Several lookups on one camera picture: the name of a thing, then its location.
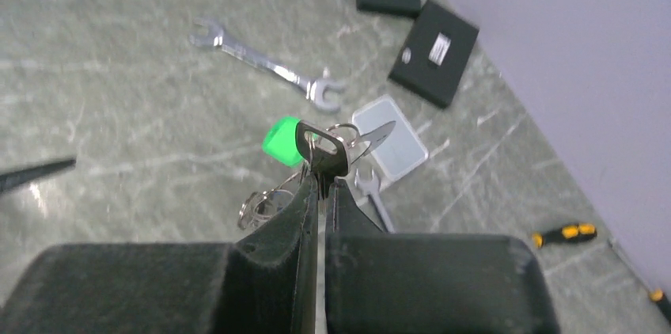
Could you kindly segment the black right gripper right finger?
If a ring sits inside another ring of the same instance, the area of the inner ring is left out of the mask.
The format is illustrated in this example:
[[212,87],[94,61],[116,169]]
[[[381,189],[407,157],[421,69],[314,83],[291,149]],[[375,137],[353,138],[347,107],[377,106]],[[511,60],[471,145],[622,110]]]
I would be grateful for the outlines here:
[[385,233],[343,180],[327,200],[330,333],[558,333],[540,265],[516,237]]

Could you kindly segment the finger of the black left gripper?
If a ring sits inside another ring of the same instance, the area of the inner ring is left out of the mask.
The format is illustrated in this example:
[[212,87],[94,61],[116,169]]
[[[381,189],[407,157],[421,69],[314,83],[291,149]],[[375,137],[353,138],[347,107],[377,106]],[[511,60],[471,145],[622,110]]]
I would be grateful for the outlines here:
[[65,158],[2,173],[1,193],[10,192],[19,188],[21,185],[29,184],[35,180],[67,171],[68,169],[75,167],[76,163],[76,158]]

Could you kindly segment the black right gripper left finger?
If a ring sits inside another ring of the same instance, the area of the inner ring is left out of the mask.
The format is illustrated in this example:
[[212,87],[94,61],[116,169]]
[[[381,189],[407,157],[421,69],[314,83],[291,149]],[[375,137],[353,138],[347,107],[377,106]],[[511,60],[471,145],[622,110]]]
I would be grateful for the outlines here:
[[235,242],[45,249],[1,311],[4,333],[312,333],[317,180]]

